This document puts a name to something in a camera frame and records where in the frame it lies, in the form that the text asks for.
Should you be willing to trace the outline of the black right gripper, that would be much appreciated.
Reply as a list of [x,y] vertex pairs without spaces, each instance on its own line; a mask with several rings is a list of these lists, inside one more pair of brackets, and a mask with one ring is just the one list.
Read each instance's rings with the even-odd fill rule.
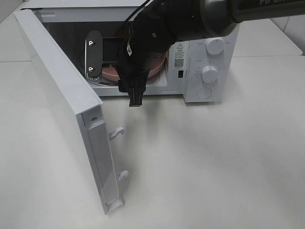
[[103,38],[103,63],[111,63],[119,76],[119,91],[129,95],[129,107],[142,106],[146,80],[152,64],[164,54],[164,41],[131,35]]

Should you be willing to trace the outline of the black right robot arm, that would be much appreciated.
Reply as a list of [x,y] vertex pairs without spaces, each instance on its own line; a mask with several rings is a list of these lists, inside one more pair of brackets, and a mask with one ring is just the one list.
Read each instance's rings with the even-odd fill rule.
[[117,30],[119,91],[131,107],[141,106],[151,65],[176,42],[224,37],[243,21],[304,12],[302,0],[147,0]]

